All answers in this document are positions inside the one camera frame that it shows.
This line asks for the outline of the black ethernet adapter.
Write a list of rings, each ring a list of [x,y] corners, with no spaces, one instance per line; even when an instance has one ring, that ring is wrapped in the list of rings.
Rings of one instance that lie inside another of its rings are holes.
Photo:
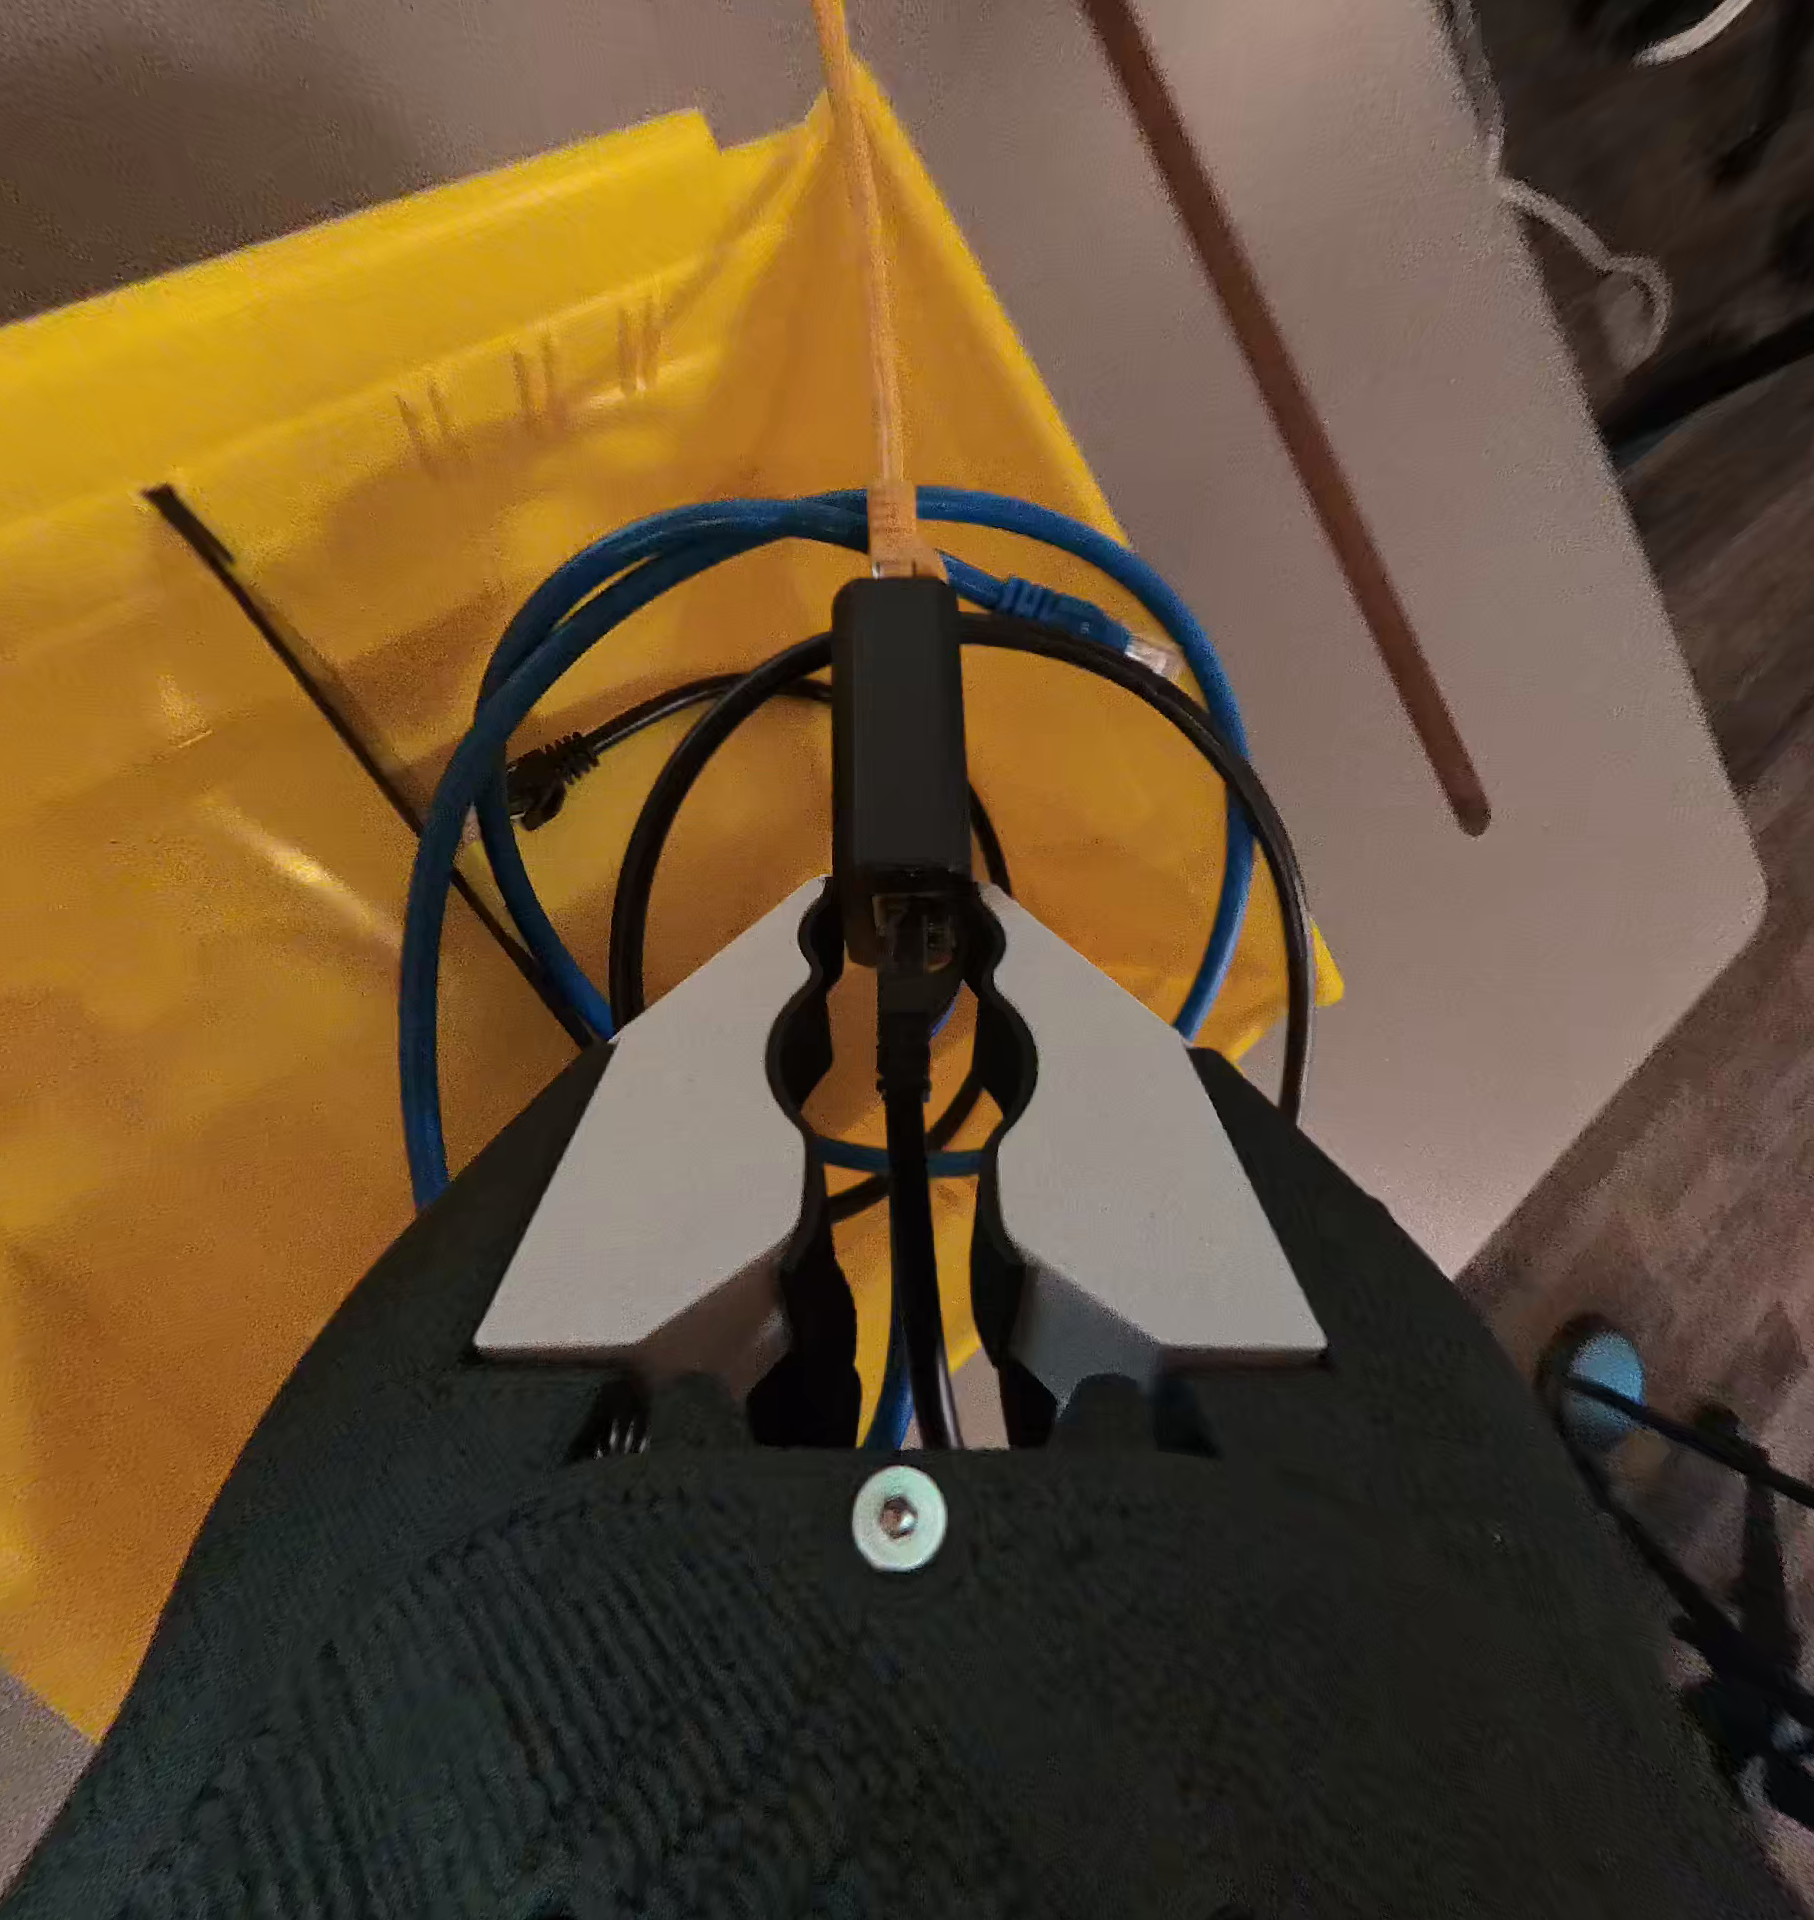
[[[838,592],[829,748],[846,955],[886,974],[942,974],[972,887],[960,611],[944,581]]]

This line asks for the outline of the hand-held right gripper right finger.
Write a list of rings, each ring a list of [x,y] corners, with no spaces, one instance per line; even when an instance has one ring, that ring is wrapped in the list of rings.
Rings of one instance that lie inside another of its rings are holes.
[[[1178,1033],[985,887],[991,985],[1031,1068],[993,1152],[1021,1278],[1011,1357],[1043,1383],[1325,1357],[1325,1331]]]

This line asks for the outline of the black yellow bin divider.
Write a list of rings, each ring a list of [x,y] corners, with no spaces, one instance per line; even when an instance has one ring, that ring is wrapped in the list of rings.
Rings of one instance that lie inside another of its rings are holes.
[[[272,609],[270,600],[242,577],[237,561],[222,542],[212,527],[199,516],[193,505],[174,484],[156,484],[141,493],[154,516],[158,516],[174,534],[192,552],[193,561],[212,577],[212,581],[232,600],[239,617],[270,648],[291,682],[298,687],[306,705],[326,720],[334,740],[353,756],[358,772],[384,801],[389,811],[405,825],[413,839],[422,834],[424,803],[407,786],[396,760],[375,734],[371,720],[357,708],[349,687],[317,655],[317,649],[295,634],[295,627]],[[591,1044],[585,1020],[573,1014],[535,969],[516,933],[493,912],[482,892],[456,872],[451,878],[454,892],[466,903],[467,915],[489,933],[493,947],[503,952],[513,971],[535,990],[544,1012],[555,1020],[559,1031],[576,1044]]]

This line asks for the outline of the large yellow plastic bin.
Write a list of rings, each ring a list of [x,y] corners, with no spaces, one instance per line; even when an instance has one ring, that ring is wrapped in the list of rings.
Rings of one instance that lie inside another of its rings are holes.
[[[1120,527],[866,75],[919,482]],[[872,473],[825,103],[692,110],[0,328],[0,1665],[97,1738],[265,1404],[413,1208],[413,834],[484,662],[625,522]],[[967,660],[1016,894],[1171,1018],[1222,799],[1117,692]]]

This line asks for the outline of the black stand with blue foot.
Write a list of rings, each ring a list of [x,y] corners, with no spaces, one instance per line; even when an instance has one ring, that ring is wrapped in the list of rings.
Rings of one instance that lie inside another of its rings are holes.
[[[1814,1679],[1800,1674],[1781,1538],[1781,1507],[1814,1516],[1814,1485],[1777,1468],[1723,1404],[1704,1404],[1688,1420],[1651,1406],[1640,1349],[1599,1316],[1556,1334],[1533,1390],[1600,1514],[1671,1604],[1671,1638],[1699,1668],[1680,1701],[1721,1780],[1814,1834]],[[1637,1435],[1738,1483],[1738,1561],[1726,1598],[1695,1579],[1624,1502],[1611,1463]]]

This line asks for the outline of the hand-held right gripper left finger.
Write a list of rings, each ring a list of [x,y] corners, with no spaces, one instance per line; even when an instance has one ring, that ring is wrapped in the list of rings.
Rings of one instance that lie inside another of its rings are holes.
[[[775,1018],[812,978],[792,890],[605,1054],[472,1338],[500,1360],[775,1363],[777,1268],[805,1144],[769,1079]]]

